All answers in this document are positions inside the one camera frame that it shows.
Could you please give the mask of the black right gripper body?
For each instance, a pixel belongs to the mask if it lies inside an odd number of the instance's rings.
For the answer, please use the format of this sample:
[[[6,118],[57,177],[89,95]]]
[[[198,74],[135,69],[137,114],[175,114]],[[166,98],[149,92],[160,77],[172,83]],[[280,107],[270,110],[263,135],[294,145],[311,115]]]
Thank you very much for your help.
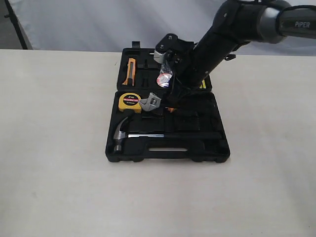
[[[197,90],[205,79],[205,70],[201,68],[200,56],[197,55],[200,42],[181,40],[180,43],[182,50],[167,59],[174,73],[167,100],[173,104]]]

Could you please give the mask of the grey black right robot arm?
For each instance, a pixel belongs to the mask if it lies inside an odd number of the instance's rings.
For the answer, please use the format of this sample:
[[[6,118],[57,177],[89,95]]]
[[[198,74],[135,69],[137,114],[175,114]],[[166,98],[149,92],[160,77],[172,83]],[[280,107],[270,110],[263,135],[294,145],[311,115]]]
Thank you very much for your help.
[[[251,42],[277,44],[286,37],[315,39],[316,7],[291,6],[284,0],[227,0],[218,9],[212,26],[199,42],[168,34],[156,54],[168,60],[173,72],[167,97],[178,102],[234,51]]]

